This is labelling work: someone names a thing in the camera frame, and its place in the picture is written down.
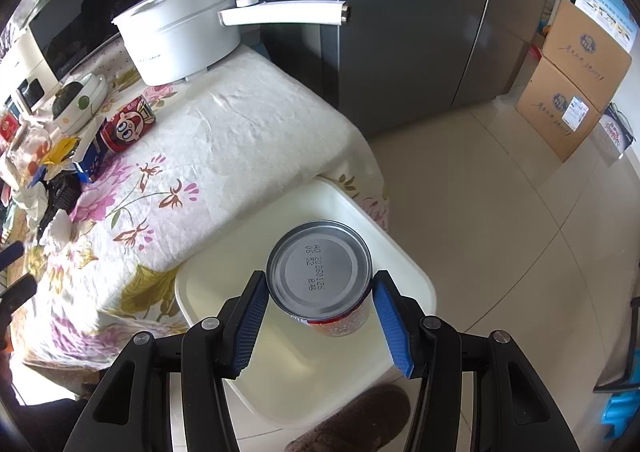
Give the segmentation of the black plastic tray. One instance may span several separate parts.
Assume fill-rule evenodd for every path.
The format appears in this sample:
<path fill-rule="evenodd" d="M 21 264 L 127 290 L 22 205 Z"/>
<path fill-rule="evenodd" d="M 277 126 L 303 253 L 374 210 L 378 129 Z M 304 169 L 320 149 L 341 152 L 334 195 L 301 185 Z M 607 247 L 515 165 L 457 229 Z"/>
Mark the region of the black plastic tray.
<path fill-rule="evenodd" d="M 37 239 L 42 237 L 47 225 L 60 209 L 67 214 L 73 212 L 81 195 L 81 183 L 78 175 L 71 172 L 56 175 L 49 183 L 46 183 L 46 189 L 48 205 L 38 225 Z"/>

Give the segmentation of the white electric pot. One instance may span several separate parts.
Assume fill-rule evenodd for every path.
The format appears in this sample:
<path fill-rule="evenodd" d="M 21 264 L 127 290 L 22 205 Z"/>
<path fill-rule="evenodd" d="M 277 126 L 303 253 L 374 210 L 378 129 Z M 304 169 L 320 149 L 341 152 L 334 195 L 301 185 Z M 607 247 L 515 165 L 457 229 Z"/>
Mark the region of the white electric pot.
<path fill-rule="evenodd" d="M 349 15 L 344 1 L 143 0 L 112 23 L 143 82 L 156 86 L 190 80 L 230 55 L 244 26 L 341 27 Z"/>

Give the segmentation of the white tissue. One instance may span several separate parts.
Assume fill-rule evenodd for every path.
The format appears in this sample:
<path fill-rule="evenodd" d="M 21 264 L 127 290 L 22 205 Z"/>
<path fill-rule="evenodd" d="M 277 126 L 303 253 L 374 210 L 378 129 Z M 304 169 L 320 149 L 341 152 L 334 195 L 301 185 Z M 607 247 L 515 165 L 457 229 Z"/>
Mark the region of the white tissue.
<path fill-rule="evenodd" d="M 59 209 L 47 227 L 44 228 L 39 243 L 55 251 L 61 250 L 72 238 L 73 222 L 64 209 Z"/>

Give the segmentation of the dark green squash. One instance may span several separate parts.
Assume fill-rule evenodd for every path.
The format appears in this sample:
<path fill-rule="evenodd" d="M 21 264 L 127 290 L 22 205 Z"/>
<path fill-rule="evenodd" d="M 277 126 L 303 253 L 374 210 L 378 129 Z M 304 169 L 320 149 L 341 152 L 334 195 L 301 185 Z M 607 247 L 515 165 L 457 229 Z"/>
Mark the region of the dark green squash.
<path fill-rule="evenodd" d="M 82 90 L 82 87 L 84 85 L 81 82 L 74 81 L 68 83 L 56 93 L 52 105 L 53 119 L 57 119 L 63 113 Z"/>

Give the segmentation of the upper cardboard box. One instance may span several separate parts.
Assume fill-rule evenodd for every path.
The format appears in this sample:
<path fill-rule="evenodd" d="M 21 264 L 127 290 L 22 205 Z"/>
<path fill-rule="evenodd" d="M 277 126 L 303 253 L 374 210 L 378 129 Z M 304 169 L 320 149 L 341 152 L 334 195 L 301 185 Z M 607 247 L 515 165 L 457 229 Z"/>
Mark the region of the upper cardboard box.
<path fill-rule="evenodd" d="M 631 65 L 631 56 L 593 19 L 561 0 L 542 54 L 603 112 Z"/>

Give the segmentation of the floral tablecloth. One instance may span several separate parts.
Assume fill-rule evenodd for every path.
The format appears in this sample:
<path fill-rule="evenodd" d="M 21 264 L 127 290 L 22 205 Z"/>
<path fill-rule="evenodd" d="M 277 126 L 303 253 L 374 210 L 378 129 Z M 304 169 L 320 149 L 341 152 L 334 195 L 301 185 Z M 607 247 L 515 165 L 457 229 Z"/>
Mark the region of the floral tablecloth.
<path fill-rule="evenodd" d="M 156 120 L 82 188 L 70 241 L 28 253 L 38 291 L 11 333 L 29 365 L 101 370 L 138 332 L 183 332 L 183 261 L 314 177 L 388 223 L 384 180 L 360 131 L 253 49 L 235 49 L 191 82 L 150 86 L 114 41 L 81 72 L 106 77 L 105 116 L 143 98 Z"/>

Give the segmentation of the yellow snack wrapper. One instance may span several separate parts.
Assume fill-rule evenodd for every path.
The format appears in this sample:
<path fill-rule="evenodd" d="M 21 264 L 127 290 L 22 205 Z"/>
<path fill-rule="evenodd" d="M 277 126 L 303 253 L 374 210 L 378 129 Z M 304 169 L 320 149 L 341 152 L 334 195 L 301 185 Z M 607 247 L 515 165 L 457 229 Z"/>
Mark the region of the yellow snack wrapper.
<path fill-rule="evenodd" d="M 42 165 L 59 165 L 66 160 L 73 157 L 78 145 L 80 144 L 80 138 L 63 137 L 43 156 L 41 160 Z"/>

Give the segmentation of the white plastic bin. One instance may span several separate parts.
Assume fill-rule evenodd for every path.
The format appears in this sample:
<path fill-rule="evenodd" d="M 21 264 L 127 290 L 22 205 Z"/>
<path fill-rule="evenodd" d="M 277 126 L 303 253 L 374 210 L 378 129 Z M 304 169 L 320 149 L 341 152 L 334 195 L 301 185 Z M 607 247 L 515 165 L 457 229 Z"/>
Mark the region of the white plastic bin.
<path fill-rule="evenodd" d="M 375 269 L 390 272 L 401 294 L 424 313 L 436 311 L 427 274 L 349 196 L 329 180 L 316 178 L 266 206 L 185 261 L 175 281 L 183 316 L 194 324 L 219 313 L 238 296 L 255 270 L 290 229 L 305 221 L 332 219 L 355 229 Z M 277 428 L 312 426 L 361 391 L 396 375 L 375 316 L 347 336 L 332 337 L 306 327 L 274 304 L 268 305 L 247 368 L 224 382 L 231 411 L 245 409 Z"/>

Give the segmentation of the cardboard box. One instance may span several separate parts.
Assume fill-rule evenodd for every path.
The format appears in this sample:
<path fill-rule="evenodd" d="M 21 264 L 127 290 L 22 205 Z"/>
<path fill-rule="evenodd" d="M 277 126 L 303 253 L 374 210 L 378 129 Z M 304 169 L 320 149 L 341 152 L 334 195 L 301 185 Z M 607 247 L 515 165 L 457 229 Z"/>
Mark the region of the cardboard box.
<path fill-rule="evenodd" d="M 603 112 L 631 65 L 631 56 L 593 19 L 561 0 L 542 54 Z"/>
<path fill-rule="evenodd" d="M 578 87 L 544 57 L 518 99 L 516 111 L 562 162 L 577 150 L 601 117 Z"/>

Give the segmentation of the red cartoon can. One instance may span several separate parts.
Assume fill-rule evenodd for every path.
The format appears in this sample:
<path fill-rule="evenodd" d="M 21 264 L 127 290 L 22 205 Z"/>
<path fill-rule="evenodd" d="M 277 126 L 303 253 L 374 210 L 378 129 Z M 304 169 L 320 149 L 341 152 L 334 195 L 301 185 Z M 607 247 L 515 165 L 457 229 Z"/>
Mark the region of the red cartoon can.
<path fill-rule="evenodd" d="M 138 96 L 120 108 L 111 120 L 103 122 L 100 136 L 108 150 L 119 153 L 140 140 L 155 121 L 149 102 Z"/>

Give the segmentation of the brown slipper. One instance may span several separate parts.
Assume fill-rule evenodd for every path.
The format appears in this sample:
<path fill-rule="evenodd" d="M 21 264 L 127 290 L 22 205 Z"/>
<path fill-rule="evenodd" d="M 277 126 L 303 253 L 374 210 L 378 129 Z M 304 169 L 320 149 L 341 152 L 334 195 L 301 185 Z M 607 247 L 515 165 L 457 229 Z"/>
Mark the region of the brown slipper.
<path fill-rule="evenodd" d="M 291 441 L 285 451 L 378 451 L 402 432 L 410 414 L 411 402 L 402 388 L 374 386 Z"/>

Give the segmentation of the small blue white carton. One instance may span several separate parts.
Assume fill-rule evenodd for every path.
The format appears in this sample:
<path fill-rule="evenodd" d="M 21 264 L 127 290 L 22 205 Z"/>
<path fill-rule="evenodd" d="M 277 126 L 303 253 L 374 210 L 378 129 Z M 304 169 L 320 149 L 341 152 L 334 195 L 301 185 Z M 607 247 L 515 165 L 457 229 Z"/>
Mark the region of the small blue white carton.
<path fill-rule="evenodd" d="M 107 146 L 100 133 L 81 139 L 72 157 L 81 183 L 94 183 L 98 179 L 107 152 Z"/>

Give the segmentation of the lower cardboard box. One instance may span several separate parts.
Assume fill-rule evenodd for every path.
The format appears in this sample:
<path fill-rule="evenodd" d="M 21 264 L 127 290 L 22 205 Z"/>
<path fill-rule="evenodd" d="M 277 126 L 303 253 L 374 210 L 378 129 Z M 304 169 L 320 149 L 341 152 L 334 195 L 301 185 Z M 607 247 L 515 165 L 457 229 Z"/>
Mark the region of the lower cardboard box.
<path fill-rule="evenodd" d="M 562 162 L 577 150 L 601 117 L 578 87 L 544 57 L 518 99 L 516 111 Z"/>

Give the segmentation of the white bowl stack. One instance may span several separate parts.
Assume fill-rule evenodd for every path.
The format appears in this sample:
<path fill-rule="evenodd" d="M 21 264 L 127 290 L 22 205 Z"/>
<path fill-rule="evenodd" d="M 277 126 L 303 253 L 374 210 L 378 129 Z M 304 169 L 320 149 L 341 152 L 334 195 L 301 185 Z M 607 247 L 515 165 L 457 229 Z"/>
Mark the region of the white bowl stack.
<path fill-rule="evenodd" d="M 107 82 L 103 75 L 88 73 L 79 81 L 84 87 L 57 118 L 53 119 L 63 135 L 75 135 L 99 112 L 106 98 Z"/>

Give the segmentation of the grey refrigerator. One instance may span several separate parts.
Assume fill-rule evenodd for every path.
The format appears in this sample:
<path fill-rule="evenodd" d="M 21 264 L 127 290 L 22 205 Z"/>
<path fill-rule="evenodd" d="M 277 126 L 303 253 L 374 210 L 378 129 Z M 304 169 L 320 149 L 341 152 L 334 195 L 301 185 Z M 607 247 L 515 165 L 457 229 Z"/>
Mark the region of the grey refrigerator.
<path fill-rule="evenodd" d="M 344 27 L 273 24 L 260 33 L 278 67 L 367 135 L 506 94 L 546 2 L 342 1 Z"/>

